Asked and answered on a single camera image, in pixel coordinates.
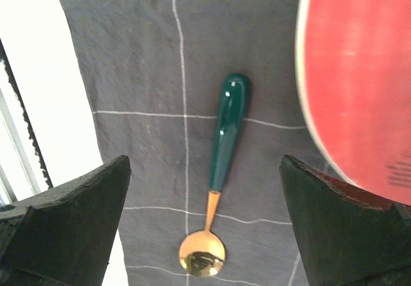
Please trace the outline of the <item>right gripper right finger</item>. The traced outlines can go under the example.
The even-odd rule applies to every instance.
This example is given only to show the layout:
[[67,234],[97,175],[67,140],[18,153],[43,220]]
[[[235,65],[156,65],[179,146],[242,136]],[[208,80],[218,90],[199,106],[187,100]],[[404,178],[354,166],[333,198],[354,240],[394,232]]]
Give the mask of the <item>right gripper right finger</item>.
[[290,155],[279,171],[310,285],[410,285],[410,206]]

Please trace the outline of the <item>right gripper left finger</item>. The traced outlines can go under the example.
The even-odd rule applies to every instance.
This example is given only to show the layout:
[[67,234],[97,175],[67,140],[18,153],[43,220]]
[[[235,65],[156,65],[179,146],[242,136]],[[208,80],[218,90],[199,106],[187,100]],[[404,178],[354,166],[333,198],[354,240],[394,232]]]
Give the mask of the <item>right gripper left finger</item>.
[[1,207],[1,285],[101,285],[130,182],[128,156]]

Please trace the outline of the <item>gold spoon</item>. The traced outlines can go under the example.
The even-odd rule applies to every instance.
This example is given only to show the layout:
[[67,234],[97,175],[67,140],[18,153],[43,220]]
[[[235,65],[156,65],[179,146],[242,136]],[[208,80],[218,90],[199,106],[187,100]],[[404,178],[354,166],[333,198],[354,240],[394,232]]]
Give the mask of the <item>gold spoon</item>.
[[205,226],[203,230],[189,234],[179,249],[180,264],[192,276],[214,276],[225,263],[225,246],[211,228],[231,170],[250,92],[250,79],[240,73],[229,74],[222,84],[214,131]]

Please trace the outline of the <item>red and teal plate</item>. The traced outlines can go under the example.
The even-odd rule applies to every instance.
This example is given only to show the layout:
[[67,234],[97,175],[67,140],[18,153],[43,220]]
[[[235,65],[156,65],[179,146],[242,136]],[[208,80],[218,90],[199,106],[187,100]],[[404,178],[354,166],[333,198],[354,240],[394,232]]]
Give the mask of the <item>red and teal plate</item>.
[[299,0],[308,130],[346,182],[410,204],[410,0]]

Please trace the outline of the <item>dark grey checked cloth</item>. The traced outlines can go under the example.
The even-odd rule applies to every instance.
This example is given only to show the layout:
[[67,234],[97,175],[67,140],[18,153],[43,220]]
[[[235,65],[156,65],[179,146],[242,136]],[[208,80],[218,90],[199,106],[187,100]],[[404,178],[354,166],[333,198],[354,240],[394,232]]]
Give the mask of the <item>dark grey checked cloth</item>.
[[[290,154],[321,168],[299,107],[298,0],[60,0],[101,157],[130,158],[119,236],[130,285],[306,285],[279,177]],[[251,99],[213,224],[227,261],[187,276],[178,251],[204,225],[224,78]]]

